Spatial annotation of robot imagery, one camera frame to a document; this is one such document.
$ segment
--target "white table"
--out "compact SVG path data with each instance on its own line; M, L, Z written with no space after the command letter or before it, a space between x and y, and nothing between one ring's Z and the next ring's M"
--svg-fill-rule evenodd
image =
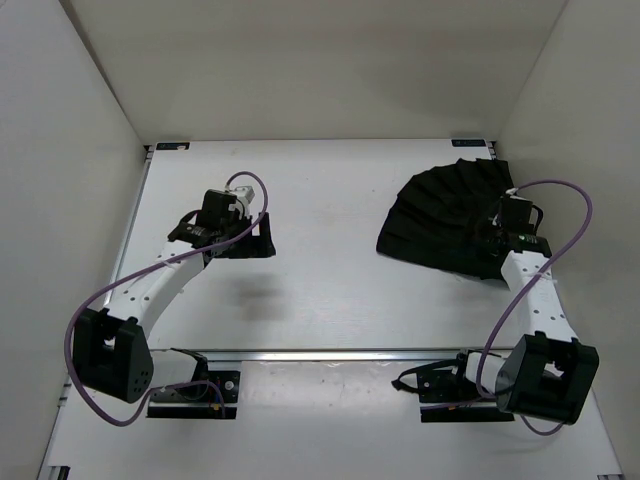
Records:
M409 178L460 157L489 152L448 140L195 142L155 152L121 275L152 262L176 221L237 170L257 173L269 188L278 254L215 260L161 317L150 345L262 353L212 353L248 360L232 421L141 418L119 429L72 391L46 464L69 466L72 480L595 480L620 473L592 396L577 425L539 438L519 421L421 424L417 397L391 388L421 357L442 358L426 350L482 345L510 298L498 282L375 252ZM498 344L513 346L520 335L511 326ZM423 353L361 351L410 348ZM265 353L271 350L297 352ZM322 361L291 361L309 359ZM132 412L96 398L120 418Z

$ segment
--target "gray wall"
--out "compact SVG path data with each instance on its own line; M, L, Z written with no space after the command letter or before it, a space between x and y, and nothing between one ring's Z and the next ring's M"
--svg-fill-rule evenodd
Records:
M0 7L0 478L33 479L75 307L108 279L144 150L56 0Z
M63 0L146 143L495 138L565 0Z
M517 179L575 181L586 237L556 269L571 321L600 352L596 395L616 453L640 477L640 2L572 0L499 137ZM582 221L571 191L527 191L556 248Z

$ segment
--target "black strap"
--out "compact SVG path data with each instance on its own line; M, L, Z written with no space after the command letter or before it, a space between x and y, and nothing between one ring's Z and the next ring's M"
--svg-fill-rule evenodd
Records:
M410 368L409 370L405 370L400 375L398 375L398 378L396 378L393 382L391 382L391 385L393 385L393 388L395 388L398 391L403 391L408 393L417 393L417 394L427 393L431 391L431 389L421 388L421 387L418 387L418 388L412 387L411 385L407 385L400 379L402 377L406 377L407 375L411 375L413 373L429 372L431 370L437 370L439 368L446 368L446 367L455 367L457 365L460 365L460 362L454 358L452 360L441 360L439 362L430 363L429 365L421 365L419 367Z

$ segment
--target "folded black fabric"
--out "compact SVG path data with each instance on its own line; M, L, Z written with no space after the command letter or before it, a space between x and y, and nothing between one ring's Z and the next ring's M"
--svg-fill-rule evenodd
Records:
M513 181L503 160L458 160L414 175L389 210L376 250L398 260L501 279L504 258L479 255L474 229Z

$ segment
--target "black cloth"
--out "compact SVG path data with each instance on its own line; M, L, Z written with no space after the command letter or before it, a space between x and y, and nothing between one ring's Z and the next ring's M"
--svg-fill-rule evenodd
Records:
M513 181L503 160L458 160L414 175L378 236L378 253L480 278L501 279L503 257L479 255L474 229Z

